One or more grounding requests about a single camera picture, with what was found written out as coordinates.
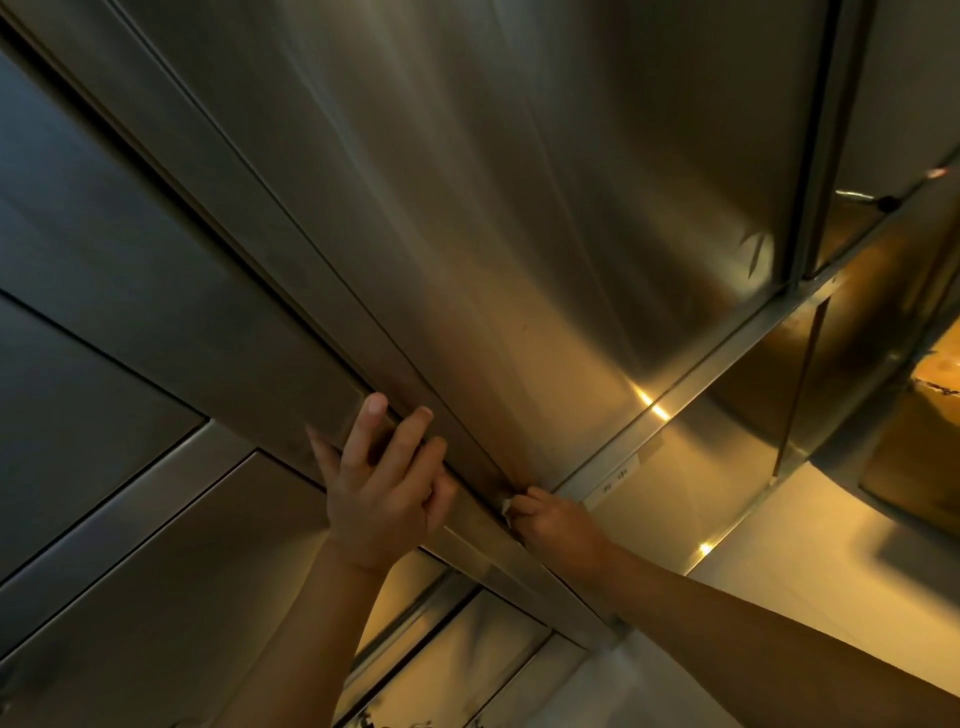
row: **finger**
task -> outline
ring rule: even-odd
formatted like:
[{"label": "finger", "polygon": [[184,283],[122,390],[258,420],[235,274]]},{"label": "finger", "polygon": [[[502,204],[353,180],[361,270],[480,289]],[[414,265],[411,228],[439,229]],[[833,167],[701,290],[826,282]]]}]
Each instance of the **finger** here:
[{"label": "finger", "polygon": [[442,437],[430,438],[430,442],[420,448],[407,474],[396,486],[398,492],[411,503],[423,503],[430,495],[430,488],[437,475],[444,468],[446,440]]},{"label": "finger", "polygon": [[546,503],[541,500],[535,500],[529,496],[513,496],[510,499],[510,510],[507,511],[507,518],[536,516],[545,507]]},{"label": "finger", "polygon": [[510,519],[510,527],[519,534],[524,544],[533,536],[533,523],[534,516],[516,516]]},{"label": "finger", "polygon": [[547,493],[542,488],[538,488],[536,485],[531,485],[527,488],[527,496],[539,500],[541,503],[549,503],[557,499],[556,496]]},{"label": "finger", "polygon": [[324,485],[329,487],[340,474],[340,453],[310,425],[306,426],[306,436],[310,440],[313,456],[317,458],[317,465],[320,466],[320,472],[324,476]]},{"label": "finger", "polygon": [[397,426],[387,451],[376,466],[376,479],[381,485],[390,488],[403,479],[431,420],[433,412],[426,407],[418,407]]},{"label": "finger", "polygon": [[437,531],[446,523],[459,491],[460,486],[457,485],[457,481],[441,469],[433,479],[433,493],[423,502],[423,510],[426,512],[426,532],[428,534]]},{"label": "finger", "polygon": [[344,445],[344,456],[340,466],[345,474],[355,476],[362,473],[368,464],[370,443],[380,423],[387,413],[387,398],[379,392],[374,392],[364,400],[360,414],[353,423],[353,429]]}]

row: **metal door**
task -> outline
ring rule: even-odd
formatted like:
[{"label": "metal door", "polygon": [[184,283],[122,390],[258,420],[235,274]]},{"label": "metal door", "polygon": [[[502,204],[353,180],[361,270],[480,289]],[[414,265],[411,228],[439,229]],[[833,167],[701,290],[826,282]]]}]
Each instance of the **metal door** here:
[{"label": "metal door", "polygon": [[[825,4],[6,2],[361,372],[547,486],[770,294]],[[278,206],[314,254],[238,222]]]}]

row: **right hand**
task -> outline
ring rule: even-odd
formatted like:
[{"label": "right hand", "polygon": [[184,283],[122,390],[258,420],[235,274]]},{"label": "right hand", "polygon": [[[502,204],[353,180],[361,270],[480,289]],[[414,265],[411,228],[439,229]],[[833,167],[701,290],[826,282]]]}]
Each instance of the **right hand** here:
[{"label": "right hand", "polygon": [[507,518],[549,569],[588,589],[596,586],[614,546],[582,503],[531,486],[511,499]]},{"label": "right hand", "polygon": [[444,524],[458,491],[444,470],[444,439],[433,437],[420,446],[433,420],[426,407],[400,423],[380,461],[370,462],[387,406],[378,392],[367,397],[343,457],[307,428],[326,484],[330,543],[355,567],[384,574]]}]

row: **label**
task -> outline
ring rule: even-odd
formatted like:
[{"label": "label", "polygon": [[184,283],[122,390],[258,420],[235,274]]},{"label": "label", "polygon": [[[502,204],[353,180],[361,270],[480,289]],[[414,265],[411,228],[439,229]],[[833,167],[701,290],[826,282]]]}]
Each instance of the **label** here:
[{"label": "label", "polygon": [[639,467],[640,458],[636,453],[624,460],[623,463],[620,464],[619,468],[610,473],[606,480],[594,488],[589,496],[584,498],[584,506],[587,508],[587,510],[592,511],[594,508],[600,505],[604,498],[619,488],[620,483],[630,477]]}]

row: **stainless steel panel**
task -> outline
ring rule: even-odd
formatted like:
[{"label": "stainless steel panel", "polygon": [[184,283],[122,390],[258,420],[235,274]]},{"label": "stainless steel panel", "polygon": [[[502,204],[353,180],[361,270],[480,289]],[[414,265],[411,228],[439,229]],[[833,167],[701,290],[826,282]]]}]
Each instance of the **stainless steel panel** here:
[{"label": "stainless steel panel", "polygon": [[[951,0],[877,2],[837,189],[902,195],[960,143],[958,23],[960,6]],[[815,267],[877,216],[835,198]]]},{"label": "stainless steel panel", "polygon": [[593,517],[630,551],[686,573],[770,484],[778,451],[707,391],[637,452],[639,468]]},{"label": "stainless steel panel", "polygon": [[481,592],[348,725],[462,726],[548,636],[542,624]]},{"label": "stainless steel panel", "polygon": [[303,423],[342,441],[364,391],[10,53],[0,289],[316,473]]},{"label": "stainless steel panel", "polygon": [[511,494],[503,473],[122,14],[73,0],[4,0],[0,12],[29,26],[23,30],[37,48],[400,414],[421,404],[434,411],[447,461],[474,490],[490,502]]},{"label": "stainless steel panel", "polygon": [[252,451],[207,423],[0,588],[0,656],[146,541]]},{"label": "stainless steel panel", "polygon": [[381,644],[369,655],[359,659],[353,666],[344,691],[337,703],[334,722],[361,708],[358,705],[366,695],[385,680],[414,649],[450,616],[470,594],[478,589],[476,584],[465,576],[448,572],[434,589],[418,601],[402,624],[392,630]]},{"label": "stainless steel panel", "polygon": [[300,589],[324,510],[251,456],[0,663],[5,723],[214,718]]},{"label": "stainless steel panel", "polygon": [[0,413],[0,582],[203,422],[2,297]]},{"label": "stainless steel panel", "polygon": [[541,647],[514,679],[469,723],[469,728],[519,728],[586,659],[587,653],[560,635]]},{"label": "stainless steel panel", "polygon": [[797,307],[672,418],[655,405],[669,424],[637,451],[633,473],[586,498],[615,541],[686,573],[747,513],[773,481],[818,308]]},{"label": "stainless steel panel", "polygon": [[960,174],[953,169],[887,216],[839,275],[791,427],[790,445],[802,456],[909,358],[942,292],[931,283],[960,242],[958,212]]},{"label": "stainless steel panel", "polygon": [[568,475],[767,294],[821,3],[120,6],[515,483]]},{"label": "stainless steel panel", "polygon": [[360,637],[357,652],[363,652],[394,622],[410,609],[424,590],[436,582],[447,567],[422,551],[413,551],[400,559],[387,576],[380,597],[373,605],[367,626]]}]

